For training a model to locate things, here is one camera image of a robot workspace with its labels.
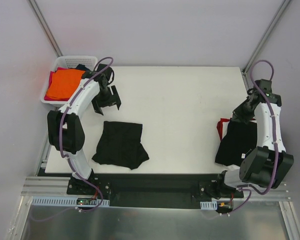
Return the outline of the white plastic laundry basket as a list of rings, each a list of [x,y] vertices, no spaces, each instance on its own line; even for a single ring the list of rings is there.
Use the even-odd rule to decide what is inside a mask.
[[[54,100],[46,97],[47,90],[50,87],[52,82],[52,78],[51,78],[52,73],[54,73],[57,70],[74,69],[79,64],[84,65],[89,70],[92,70],[95,67],[97,62],[98,62],[97,57],[89,56],[89,55],[66,55],[66,56],[57,57],[50,69],[48,78],[43,85],[41,95],[40,95],[41,102],[44,104],[50,104],[57,108],[62,107],[67,102],[67,100]]]

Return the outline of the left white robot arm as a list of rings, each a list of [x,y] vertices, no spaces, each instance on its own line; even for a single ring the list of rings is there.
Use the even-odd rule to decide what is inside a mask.
[[[105,107],[120,108],[121,99],[115,86],[111,85],[115,72],[108,64],[98,63],[92,71],[85,71],[78,88],[70,99],[47,114],[48,140],[50,145],[66,159],[72,173],[67,194],[97,194],[94,171],[90,167],[83,146],[85,132],[81,117],[89,105],[102,115]]]

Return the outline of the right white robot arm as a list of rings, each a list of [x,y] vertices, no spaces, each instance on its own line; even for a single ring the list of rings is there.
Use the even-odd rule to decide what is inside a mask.
[[[282,100],[272,92],[272,82],[256,80],[247,94],[232,112],[215,156],[215,163],[233,167],[220,173],[214,185],[222,198],[239,187],[265,195],[281,184],[294,164],[282,140]]]

